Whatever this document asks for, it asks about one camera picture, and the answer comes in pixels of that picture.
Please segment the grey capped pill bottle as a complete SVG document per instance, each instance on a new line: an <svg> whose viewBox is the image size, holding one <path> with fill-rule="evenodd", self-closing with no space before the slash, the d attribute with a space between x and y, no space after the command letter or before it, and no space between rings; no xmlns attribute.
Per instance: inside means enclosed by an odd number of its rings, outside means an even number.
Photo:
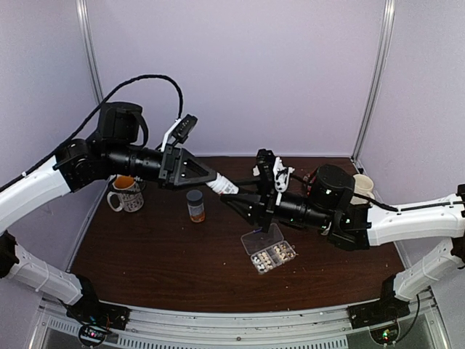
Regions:
<svg viewBox="0 0 465 349"><path fill-rule="evenodd" d="M199 190L190 190L186 194L187 209L192 222L203 222L205 220L205 209L203 204L203 193Z"/></svg>

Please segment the small white capped bottle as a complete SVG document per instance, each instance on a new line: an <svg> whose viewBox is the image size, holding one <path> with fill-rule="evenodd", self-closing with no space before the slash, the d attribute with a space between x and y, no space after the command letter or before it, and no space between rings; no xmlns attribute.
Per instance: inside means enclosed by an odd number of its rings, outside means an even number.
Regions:
<svg viewBox="0 0 465 349"><path fill-rule="evenodd" d="M236 195L239 193L239 187L220 173L214 180L207 182L206 185L218 195Z"/></svg>

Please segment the clear plastic pill organizer box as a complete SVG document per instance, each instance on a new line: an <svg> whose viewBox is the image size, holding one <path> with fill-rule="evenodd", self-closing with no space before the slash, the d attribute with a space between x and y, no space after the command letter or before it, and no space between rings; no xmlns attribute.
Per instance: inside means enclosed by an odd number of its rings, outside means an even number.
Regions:
<svg viewBox="0 0 465 349"><path fill-rule="evenodd" d="M242 235L240 239L259 275L266 274L297 256L276 223L272 223L267 232L259 228Z"/></svg>

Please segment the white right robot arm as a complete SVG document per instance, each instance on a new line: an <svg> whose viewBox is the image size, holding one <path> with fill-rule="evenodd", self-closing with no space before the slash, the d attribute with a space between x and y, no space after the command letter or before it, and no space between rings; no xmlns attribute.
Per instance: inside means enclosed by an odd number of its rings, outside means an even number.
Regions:
<svg viewBox="0 0 465 349"><path fill-rule="evenodd" d="M377 320L387 321L422 289L448 271L464 266L464 191L414 204L389 206L355 191L355 177L330 164L305 180L305 196L287 191L294 168L260 164L245 193L218 174L210 188L244 219L268 229L276 219L296 228L318 228L334 246L347 251L369 249L393 241L440 237L441 243L409 269L388 278L373 304Z"/></svg>

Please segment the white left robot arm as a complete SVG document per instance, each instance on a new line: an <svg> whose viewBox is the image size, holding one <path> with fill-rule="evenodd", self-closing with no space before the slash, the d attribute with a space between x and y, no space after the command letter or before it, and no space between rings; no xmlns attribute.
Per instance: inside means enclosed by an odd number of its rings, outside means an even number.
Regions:
<svg viewBox="0 0 465 349"><path fill-rule="evenodd" d="M25 218L36 218L43 207L100 180L130 176L168 190L214 183L217 173L180 146L197 122L193 115L178 118L161 144L150 149L137 143L139 136L148 138L141 106L104 104L90 136L65 141L35 169L1 191L1 277L76 308L89 323L100 321L104 306L91 281L37 258L9 230Z"/></svg>

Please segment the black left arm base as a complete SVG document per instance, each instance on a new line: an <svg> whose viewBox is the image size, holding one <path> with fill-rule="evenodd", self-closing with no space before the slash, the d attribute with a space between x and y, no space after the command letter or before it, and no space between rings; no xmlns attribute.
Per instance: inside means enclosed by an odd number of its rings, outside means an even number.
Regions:
<svg viewBox="0 0 465 349"><path fill-rule="evenodd" d="M62 305L66 315L80 323L78 340L87 348L95 348L113 335L112 329L125 330L130 309L100 301L91 281L77 275L82 297L74 305Z"/></svg>

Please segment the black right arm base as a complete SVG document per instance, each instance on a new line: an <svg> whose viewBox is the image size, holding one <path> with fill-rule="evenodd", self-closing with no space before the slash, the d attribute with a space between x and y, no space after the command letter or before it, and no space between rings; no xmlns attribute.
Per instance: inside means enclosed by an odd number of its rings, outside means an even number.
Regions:
<svg viewBox="0 0 465 349"><path fill-rule="evenodd" d="M347 308L353 329L373 326L410 314L409 302L396 298L394 290L395 275L383 281L379 300Z"/></svg>

